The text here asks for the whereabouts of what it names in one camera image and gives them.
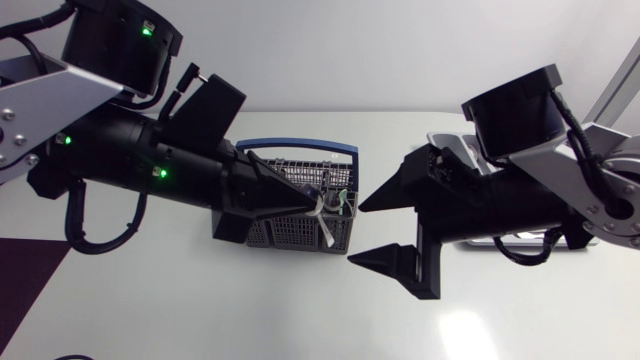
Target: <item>gray plastic basket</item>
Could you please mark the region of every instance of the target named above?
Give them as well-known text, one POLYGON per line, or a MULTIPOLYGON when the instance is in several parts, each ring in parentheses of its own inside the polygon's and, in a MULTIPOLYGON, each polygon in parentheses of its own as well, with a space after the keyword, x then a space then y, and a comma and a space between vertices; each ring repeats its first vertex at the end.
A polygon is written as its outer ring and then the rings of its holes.
POLYGON ((347 189, 348 204, 345 203, 342 215, 322 212, 323 220, 335 240, 333 246, 327 247, 316 217, 304 214, 257 221, 247 237, 247 245, 252 247, 347 253, 358 206, 358 148, 328 141, 290 138, 245 140, 238 142, 236 147, 241 151, 264 147, 304 147, 351 155, 351 164, 265 159, 274 170, 298 186, 317 185, 323 193, 347 189))

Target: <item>white wall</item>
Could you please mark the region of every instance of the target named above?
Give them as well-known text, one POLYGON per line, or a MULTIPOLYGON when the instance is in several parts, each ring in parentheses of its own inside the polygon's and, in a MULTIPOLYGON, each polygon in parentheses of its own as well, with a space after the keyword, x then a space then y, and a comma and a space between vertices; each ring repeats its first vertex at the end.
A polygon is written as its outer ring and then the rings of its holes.
MULTIPOLYGON (((59 3, 4 0, 0 23, 59 3)), ((185 35, 170 84, 196 62, 244 91, 245 111, 459 112, 469 98, 555 62, 583 117, 640 35, 637 0, 144 3, 185 35)), ((67 28, 33 38, 59 55, 67 28)), ((0 57, 21 52, 0 43, 0 57)))

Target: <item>metal bracket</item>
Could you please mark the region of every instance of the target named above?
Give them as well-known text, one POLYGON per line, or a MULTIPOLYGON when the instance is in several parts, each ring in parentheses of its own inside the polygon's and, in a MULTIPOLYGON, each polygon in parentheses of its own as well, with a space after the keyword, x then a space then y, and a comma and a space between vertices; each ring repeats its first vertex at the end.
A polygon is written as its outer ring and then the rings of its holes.
POLYGON ((45 62, 50 73, 38 76, 29 56, 0 61, 0 73, 16 81, 0 88, 4 181, 23 173, 14 169, 19 159, 123 90, 118 83, 65 62, 48 56, 45 62))
MULTIPOLYGON (((627 135, 597 124, 588 124, 585 134, 594 152, 603 154, 605 158, 629 139, 627 135)), ((616 219, 607 214, 604 204, 592 194, 585 183, 575 154, 566 143, 566 137, 513 154, 510 159, 582 214, 588 220, 584 224, 586 231, 616 245, 638 248, 630 240, 640 235, 640 211, 634 211, 628 219, 616 219)), ((640 189, 640 184, 616 174, 613 169, 605 170, 605 174, 620 198, 629 201, 634 207, 640 204, 640 194, 629 191, 640 189)))

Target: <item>screw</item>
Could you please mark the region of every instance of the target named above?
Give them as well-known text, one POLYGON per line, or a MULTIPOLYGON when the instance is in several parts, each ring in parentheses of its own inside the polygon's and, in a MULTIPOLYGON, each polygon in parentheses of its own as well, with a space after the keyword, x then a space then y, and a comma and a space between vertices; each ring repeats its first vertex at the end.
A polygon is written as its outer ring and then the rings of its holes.
POLYGON ((11 121, 16 118, 16 113, 11 109, 2 110, 2 118, 6 121, 11 121))
POLYGON ((38 155, 29 154, 29 156, 24 159, 24 162, 29 166, 36 166, 40 162, 40 158, 38 155))
POLYGON ((13 143, 18 146, 22 146, 26 142, 27 142, 27 138, 20 134, 16 135, 16 137, 13 139, 13 143))
POLYGON ((598 213, 598 211, 600 211, 600 209, 599 209, 597 206, 595 206, 595 205, 591 205, 591 206, 589 206, 589 207, 587 208, 587 212, 588 212, 589 214, 591 214, 591 215, 595 215, 595 214, 597 214, 597 213, 598 213))

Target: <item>bolt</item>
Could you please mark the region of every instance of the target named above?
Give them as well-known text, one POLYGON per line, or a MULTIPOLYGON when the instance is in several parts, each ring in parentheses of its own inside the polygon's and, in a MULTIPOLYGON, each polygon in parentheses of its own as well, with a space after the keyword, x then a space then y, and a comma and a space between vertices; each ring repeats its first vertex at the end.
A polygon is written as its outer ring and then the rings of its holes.
POLYGON ((27 165, 29 165, 29 166, 36 166, 40 162, 40 158, 38 157, 38 155, 29 154, 24 159, 24 162, 26 162, 27 165))
POLYGON ((22 135, 20 135, 20 134, 16 135, 16 137, 13 138, 13 143, 18 145, 18 146, 22 146, 26 142, 27 142, 27 138, 22 136, 22 135))
POLYGON ((16 113, 11 109, 2 110, 2 118, 6 121, 11 121, 16 118, 16 113))
POLYGON ((627 185, 624 187, 624 189, 622 189, 622 191, 627 195, 631 195, 636 192, 636 188, 633 185, 627 185))
POLYGON ((591 206, 589 206, 589 207, 587 208, 587 212, 588 212, 589 214, 591 214, 591 215, 595 215, 595 214, 597 214, 597 213, 598 213, 598 211, 600 211, 600 209, 599 209, 597 206, 595 206, 595 205, 591 205, 591 206))

